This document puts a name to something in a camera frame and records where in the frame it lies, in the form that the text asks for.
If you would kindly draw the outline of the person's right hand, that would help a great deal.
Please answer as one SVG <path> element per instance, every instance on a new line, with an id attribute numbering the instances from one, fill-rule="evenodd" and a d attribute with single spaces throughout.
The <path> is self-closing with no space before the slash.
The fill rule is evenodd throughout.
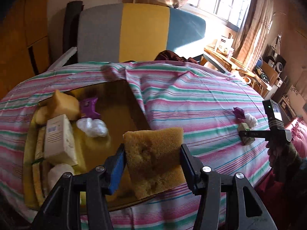
<path id="1" fill-rule="evenodd" d="M 270 167 L 275 167 L 276 160 L 279 156 L 281 156 L 281 153 L 283 151 L 283 147 L 274 140 L 269 140 L 269 142 L 266 145 L 266 148 L 268 149 L 268 161 L 270 164 Z"/>

